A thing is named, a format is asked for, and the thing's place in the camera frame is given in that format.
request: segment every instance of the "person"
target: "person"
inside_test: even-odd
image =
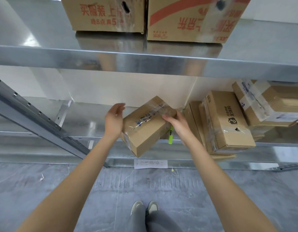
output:
[[[17,232],[74,230],[108,152],[120,137],[124,109],[125,104],[120,103],[108,111],[105,116],[104,136],[58,187],[33,210],[16,230]],[[173,125],[182,142],[189,148],[225,232],[276,232],[270,220],[206,152],[192,134],[180,111],[177,111],[176,118],[167,115],[162,117]],[[125,231],[177,232],[181,229],[166,213],[159,210],[156,202],[152,201],[146,212],[143,203],[137,201],[132,207]]]

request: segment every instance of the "forearm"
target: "forearm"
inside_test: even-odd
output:
[[[276,231],[269,219],[210,157],[195,137],[187,145],[226,232]]]
[[[116,138],[103,137],[48,195],[17,232],[73,231],[84,203]]]

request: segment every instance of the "shoe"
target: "shoe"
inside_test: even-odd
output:
[[[158,211],[159,210],[159,205],[157,202],[155,201],[151,201],[147,207],[147,213],[150,214],[154,211]]]
[[[133,204],[133,207],[131,208],[131,214],[133,213],[133,211],[136,209],[136,207],[138,205],[144,205],[141,201],[136,201],[134,204]]]

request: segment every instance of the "black shopping bag logo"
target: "black shopping bag logo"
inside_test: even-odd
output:
[[[232,124],[232,125],[237,125],[237,121],[234,117],[229,118],[228,121]]]

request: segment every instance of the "hand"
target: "hand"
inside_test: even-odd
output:
[[[123,128],[122,112],[125,103],[117,103],[107,112],[105,116],[105,136],[118,139]]]
[[[178,133],[179,137],[181,138],[182,143],[185,145],[188,140],[193,137],[193,133],[189,128],[189,125],[185,119],[185,117],[182,115],[182,113],[177,110],[177,118],[173,118],[168,115],[162,115],[162,118],[172,124],[174,126],[174,129]]]

